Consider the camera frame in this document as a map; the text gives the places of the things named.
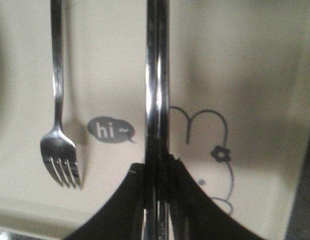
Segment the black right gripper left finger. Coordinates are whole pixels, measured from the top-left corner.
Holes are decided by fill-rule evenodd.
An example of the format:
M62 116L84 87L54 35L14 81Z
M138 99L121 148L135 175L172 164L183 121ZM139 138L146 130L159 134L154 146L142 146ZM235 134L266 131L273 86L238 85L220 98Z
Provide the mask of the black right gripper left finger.
M144 216L144 165L133 163L106 204L66 240L140 240Z

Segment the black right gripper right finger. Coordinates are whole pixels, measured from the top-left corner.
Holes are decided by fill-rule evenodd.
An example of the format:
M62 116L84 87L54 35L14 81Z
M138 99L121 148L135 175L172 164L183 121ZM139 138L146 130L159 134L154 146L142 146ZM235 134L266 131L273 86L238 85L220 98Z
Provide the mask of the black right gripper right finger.
M170 217L176 240L260 240L219 208L182 161L169 156Z

